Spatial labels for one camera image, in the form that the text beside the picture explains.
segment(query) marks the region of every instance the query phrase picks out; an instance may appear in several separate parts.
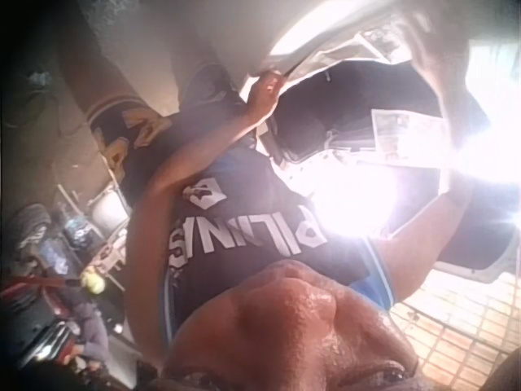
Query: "eye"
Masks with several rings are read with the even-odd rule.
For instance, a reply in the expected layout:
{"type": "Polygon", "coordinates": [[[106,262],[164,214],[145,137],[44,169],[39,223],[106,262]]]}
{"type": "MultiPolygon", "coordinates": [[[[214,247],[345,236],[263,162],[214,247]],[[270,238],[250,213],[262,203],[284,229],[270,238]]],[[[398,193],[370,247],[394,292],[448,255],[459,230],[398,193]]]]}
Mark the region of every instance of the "eye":
{"type": "Polygon", "coordinates": [[[387,368],[367,376],[364,380],[356,383],[353,391],[363,389],[380,389],[402,383],[409,379],[407,373],[399,368],[387,368]]]}
{"type": "Polygon", "coordinates": [[[350,375],[340,384],[340,389],[348,391],[366,391],[368,389],[386,389],[405,382],[410,378],[402,365],[389,362],[385,367],[373,368],[357,375],[350,375]]]}
{"type": "Polygon", "coordinates": [[[183,387],[201,391],[233,391],[225,382],[214,375],[203,372],[193,372],[175,379],[183,387]]]}

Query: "tiled floor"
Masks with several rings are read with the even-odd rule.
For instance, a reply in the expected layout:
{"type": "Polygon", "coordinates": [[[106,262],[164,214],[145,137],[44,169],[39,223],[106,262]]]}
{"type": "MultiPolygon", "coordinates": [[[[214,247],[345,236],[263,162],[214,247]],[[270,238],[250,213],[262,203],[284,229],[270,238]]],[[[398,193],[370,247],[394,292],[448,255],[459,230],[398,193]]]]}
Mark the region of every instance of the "tiled floor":
{"type": "Polygon", "coordinates": [[[423,373],[456,391],[477,390],[521,345],[521,282],[503,273],[491,284],[433,270],[391,316],[409,337],[423,373]]]}

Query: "nose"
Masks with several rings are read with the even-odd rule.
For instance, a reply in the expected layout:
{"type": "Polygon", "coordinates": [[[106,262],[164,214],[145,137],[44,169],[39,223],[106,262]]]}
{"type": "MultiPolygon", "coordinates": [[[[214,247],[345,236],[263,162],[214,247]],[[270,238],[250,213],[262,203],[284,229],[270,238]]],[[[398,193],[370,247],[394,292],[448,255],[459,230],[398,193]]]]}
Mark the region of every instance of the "nose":
{"type": "Polygon", "coordinates": [[[305,345],[328,336],[336,300],[310,283],[285,277],[246,292],[240,313],[246,333],[287,349],[288,343],[305,345]]]}

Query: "yellow object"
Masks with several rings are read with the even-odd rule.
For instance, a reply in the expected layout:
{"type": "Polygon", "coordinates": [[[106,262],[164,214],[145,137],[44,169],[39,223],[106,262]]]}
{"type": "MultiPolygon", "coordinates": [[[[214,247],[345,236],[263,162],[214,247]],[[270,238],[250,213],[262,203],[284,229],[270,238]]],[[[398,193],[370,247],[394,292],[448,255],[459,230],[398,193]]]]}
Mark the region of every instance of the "yellow object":
{"type": "Polygon", "coordinates": [[[105,280],[96,273],[94,267],[86,268],[81,274],[81,285],[89,289],[94,295],[98,295],[105,290],[105,280]]]}

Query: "shorts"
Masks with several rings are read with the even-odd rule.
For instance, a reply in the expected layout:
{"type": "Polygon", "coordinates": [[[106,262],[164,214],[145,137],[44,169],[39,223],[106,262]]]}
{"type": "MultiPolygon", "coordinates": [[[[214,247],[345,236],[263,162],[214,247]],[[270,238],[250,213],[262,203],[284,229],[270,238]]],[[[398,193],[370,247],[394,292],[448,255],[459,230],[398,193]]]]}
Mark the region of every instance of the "shorts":
{"type": "MultiPolygon", "coordinates": [[[[231,121],[246,105],[219,64],[195,71],[180,94],[180,111],[161,116],[137,96],[111,96],[87,113],[108,168],[133,207],[154,172],[179,147],[231,121]]],[[[238,142],[254,147],[252,133],[238,142]]]]}

